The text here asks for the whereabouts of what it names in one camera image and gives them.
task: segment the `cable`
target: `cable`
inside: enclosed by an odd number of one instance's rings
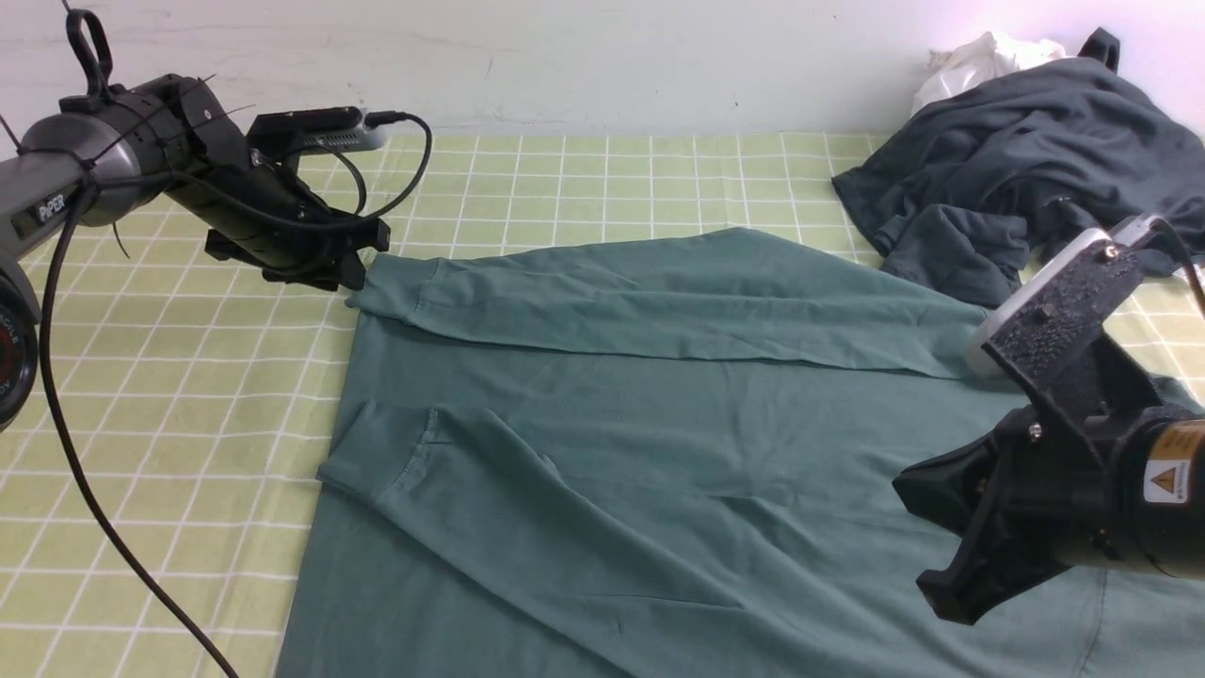
[[[80,218],[83,216],[84,210],[92,204],[92,199],[96,195],[96,188],[93,184],[84,187],[80,195],[71,202],[71,207],[67,210],[66,220],[63,224],[63,232],[59,235],[59,241],[54,246],[54,254],[51,257],[51,265],[46,273],[46,290],[42,294],[42,323],[39,332],[39,348],[37,359],[42,369],[42,388],[46,390],[46,406],[51,412],[51,418],[54,420],[54,430],[58,431],[59,441],[63,443],[63,453],[67,458],[67,466],[71,467],[71,476],[75,478],[76,485],[80,488],[80,494],[83,496],[83,501],[88,505],[88,511],[92,512],[93,518],[96,519],[96,524],[108,537],[108,541],[117,549],[117,553],[122,555],[122,559],[130,570],[146,584],[147,589],[154,594],[154,597],[159,599],[159,602],[167,608],[171,614],[180,620],[181,624],[188,629],[189,633],[196,638],[196,642],[205,648],[205,652],[213,658],[213,661],[222,668],[228,678],[239,678],[237,672],[230,666],[230,662],[222,654],[222,650],[213,644],[213,641],[201,631],[200,626],[193,621],[188,614],[171,600],[171,596],[163,590],[161,586],[151,577],[146,567],[139,562],[134,553],[130,550],[122,537],[113,529],[113,524],[108,521],[105,515],[105,511],[100,507],[100,502],[96,501],[96,496],[93,494],[90,485],[88,484],[88,478],[84,476],[83,465],[80,462],[80,455],[76,453],[75,444],[71,442],[71,432],[67,430],[66,419],[63,415],[63,406],[59,403],[58,388],[54,385],[54,373],[51,365],[51,320],[54,317],[54,295],[59,287],[59,273],[63,271],[63,261],[66,258],[67,246],[71,243],[71,235],[75,232],[76,225],[80,224]]]
[[[335,159],[339,160],[340,163],[343,163],[343,166],[347,167],[347,171],[352,175],[352,181],[355,182],[355,191],[359,193],[359,200],[357,200],[355,202],[355,211],[352,213],[355,216],[360,216],[360,212],[364,211],[364,205],[366,205],[369,201],[369,185],[364,181],[364,175],[360,172],[360,167],[355,166],[355,163],[353,163],[343,153],[329,146],[323,146],[322,143],[306,143],[305,146],[290,148],[289,151],[284,152],[280,158],[277,158],[276,161],[283,163],[284,160],[292,158],[293,155],[296,155],[298,153],[305,153],[306,151],[322,151],[324,153],[334,155]]]
[[[1153,226],[1168,236],[1171,242],[1171,255],[1176,259],[1176,263],[1185,269],[1185,277],[1188,278],[1188,285],[1193,289],[1193,297],[1197,300],[1197,308],[1201,312],[1201,317],[1205,317],[1205,288],[1201,287],[1200,275],[1197,272],[1197,264],[1193,263],[1193,255],[1188,252],[1188,246],[1185,244],[1185,238],[1176,232],[1176,228],[1168,223],[1165,219],[1154,219]]]

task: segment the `green checkered tablecloth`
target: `green checkered tablecloth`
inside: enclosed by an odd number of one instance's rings
[[[829,177],[882,138],[442,137],[388,218],[394,253],[469,258],[549,244],[752,226],[877,265]],[[381,205],[417,137],[355,158]],[[354,205],[351,178],[304,178]],[[82,230],[64,272],[55,373],[101,502],[165,588],[246,677],[268,676],[305,546],[317,465],[354,314],[337,294],[268,284],[201,252],[205,229],[160,199]],[[27,258],[41,283],[49,248]],[[1148,369],[1205,390],[1201,318],[1178,279],[1147,283],[1110,322]],[[40,396],[0,436],[0,677],[217,676],[104,543]]]

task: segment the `robotic arm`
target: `robotic arm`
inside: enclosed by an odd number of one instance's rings
[[[1071,567],[1205,579],[1205,420],[1166,402],[1104,331],[1139,283],[1162,218],[1089,229],[984,320],[968,354],[1029,399],[983,438],[893,485],[910,513],[962,537],[917,585],[937,617],[975,624]]]
[[[37,364],[41,317],[18,260],[63,228],[72,208],[80,223],[106,225],[165,193],[210,225],[205,250],[214,258],[257,266],[274,282],[358,289],[365,275],[358,250],[388,247],[380,216],[408,195],[430,154],[430,128],[417,117],[365,117],[357,108],[260,116],[243,136],[204,79],[111,84],[113,60],[94,13],[69,10],[66,30],[87,94],[61,99],[59,113],[17,142],[18,157],[0,163],[0,431],[25,402]],[[424,129],[427,153],[383,208],[366,216],[334,208],[298,177],[298,154],[354,149],[369,135],[378,146],[377,123],[404,119]]]

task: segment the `green t-shirt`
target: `green t-shirt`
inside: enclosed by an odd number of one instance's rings
[[[975,627],[904,467],[1025,401],[984,311],[752,230],[378,257],[282,677],[1185,676],[1201,585],[1072,570]]]

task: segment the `yellow warning sticker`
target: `yellow warning sticker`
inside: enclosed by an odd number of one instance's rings
[[[1156,476],[1154,478],[1152,478],[1151,483],[1154,483],[1159,488],[1163,488],[1164,493],[1166,493],[1169,495],[1175,495],[1176,494],[1176,470],[1175,468],[1169,468],[1168,471],[1164,471],[1163,473],[1160,473],[1160,474]]]
[[[1147,458],[1142,499],[1151,505],[1188,503],[1189,472],[1205,447],[1205,420],[1181,421],[1159,435]]]
[[[1205,441],[1205,420],[1180,421],[1163,430],[1151,449],[1152,460],[1192,461]]]

